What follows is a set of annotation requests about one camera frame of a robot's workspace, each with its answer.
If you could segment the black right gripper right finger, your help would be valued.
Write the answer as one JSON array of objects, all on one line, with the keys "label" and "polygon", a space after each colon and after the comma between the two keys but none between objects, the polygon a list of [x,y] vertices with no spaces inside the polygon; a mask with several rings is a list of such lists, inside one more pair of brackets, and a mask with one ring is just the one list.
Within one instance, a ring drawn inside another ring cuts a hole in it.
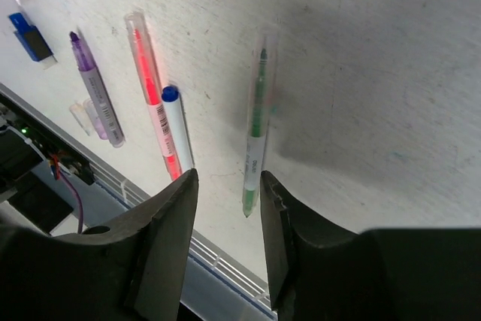
[{"label": "black right gripper right finger", "polygon": [[271,308],[281,320],[478,320],[480,230],[351,232],[269,171],[260,208]]}]

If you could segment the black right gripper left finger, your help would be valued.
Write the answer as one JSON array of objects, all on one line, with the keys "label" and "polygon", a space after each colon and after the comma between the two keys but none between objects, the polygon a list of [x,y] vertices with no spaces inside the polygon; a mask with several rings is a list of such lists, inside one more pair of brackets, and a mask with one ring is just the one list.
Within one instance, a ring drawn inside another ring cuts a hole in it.
[{"label": "black right gripper left finger", "polygon": [[81,234],[1,227],[3,320],[174,320],[198,204],[191,169]]}]

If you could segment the purple highlighter cap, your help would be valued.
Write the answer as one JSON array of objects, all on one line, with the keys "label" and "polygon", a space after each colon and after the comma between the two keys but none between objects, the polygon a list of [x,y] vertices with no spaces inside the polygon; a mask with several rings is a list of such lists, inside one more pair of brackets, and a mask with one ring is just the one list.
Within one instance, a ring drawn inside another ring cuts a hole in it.
[{"label": "purple highlighter cap", "polygon": [[100,137],[100,139],[107,140],[106,131],[104,130],[104,126],[101,123],[101,120],[98,116],[98,113],[95,109],[92,99],[90,98],[86,99],[83,102],[83,107],[97,135]]}]

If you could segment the blue capped white pen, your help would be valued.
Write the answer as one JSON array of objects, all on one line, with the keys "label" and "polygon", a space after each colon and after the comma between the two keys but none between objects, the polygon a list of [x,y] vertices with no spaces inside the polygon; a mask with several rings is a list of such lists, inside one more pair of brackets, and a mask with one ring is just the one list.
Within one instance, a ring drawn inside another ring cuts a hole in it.
[{"label": "blue capped white pen", "polygon": [[171,128],[180,167],[182,172],[186,172],[194,168],[194,161],[178,88],[166,86],[162,90],[162,102]]}]

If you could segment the purple highlighter pen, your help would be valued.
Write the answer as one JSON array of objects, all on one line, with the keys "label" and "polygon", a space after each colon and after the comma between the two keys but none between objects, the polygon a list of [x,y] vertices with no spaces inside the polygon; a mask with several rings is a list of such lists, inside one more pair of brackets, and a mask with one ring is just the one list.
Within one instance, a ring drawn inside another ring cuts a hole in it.
[{"label": "purple highlighter pen", "polygon": [[93,54],[87,43],[77,33],[70,32],[69,37],[80,76],[98,114],[100,123],[105,130],[107,139],[113,147],[121,147],[125,136],[119,125]]}]

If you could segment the green label clear pen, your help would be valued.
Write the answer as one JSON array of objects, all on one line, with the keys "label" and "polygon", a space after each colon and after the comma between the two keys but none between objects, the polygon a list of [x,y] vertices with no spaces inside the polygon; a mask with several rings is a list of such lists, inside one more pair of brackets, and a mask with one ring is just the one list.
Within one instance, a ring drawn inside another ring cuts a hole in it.
[{"label": "green label clear pen", "polygon": [[250,217],[254,211],[259,197],[260,175],[265,159],[276,80],[278,34],[279,30],[276,26],[261,27],[252,53],[242,198],[243,213],[246,218]]}]

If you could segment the blue pen cap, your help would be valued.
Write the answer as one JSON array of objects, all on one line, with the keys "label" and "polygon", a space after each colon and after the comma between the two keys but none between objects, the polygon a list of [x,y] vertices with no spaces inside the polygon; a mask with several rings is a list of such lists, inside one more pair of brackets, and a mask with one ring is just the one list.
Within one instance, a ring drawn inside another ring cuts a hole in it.
[{"label": "blue pen cap", "polygon": [[20,12],[10,14],[8,18],[15,28],[17,40],[33,62],[41,64],[45,69],[56,64],[52,50],[35,25],[30,24]]}]

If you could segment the red highlighter pen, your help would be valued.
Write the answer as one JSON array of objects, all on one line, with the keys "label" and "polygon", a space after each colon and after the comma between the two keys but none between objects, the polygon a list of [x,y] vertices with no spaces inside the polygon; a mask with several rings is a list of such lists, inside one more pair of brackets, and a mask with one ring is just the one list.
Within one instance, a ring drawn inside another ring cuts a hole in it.
[{"label": "red highlighter pen", "polygon": [[131,12],[124,16],[124,20],[133,60],[165,167],[171,179],[176,180],[181,175],[181,168],[161,100],[161,82],[144,13]]}]

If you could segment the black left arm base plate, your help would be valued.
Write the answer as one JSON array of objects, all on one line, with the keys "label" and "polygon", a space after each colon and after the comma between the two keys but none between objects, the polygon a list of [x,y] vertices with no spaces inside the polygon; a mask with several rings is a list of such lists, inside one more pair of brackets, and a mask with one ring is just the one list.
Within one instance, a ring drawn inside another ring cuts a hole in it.
[{"label": "black left arm base plate", "polygon": [[95,182],[89,161],[84,155],[62,140],[53,130],[35,119],[4,93],[1,93],[1,104],[17,117],[15,120],[10,121],[13,127],[27,138],[30,138],[44,156],[50,160],[53,160],[53,156],[55,156],[59,165],[63,165],[71,174],[76,175],[85,184],[90,186]]}]

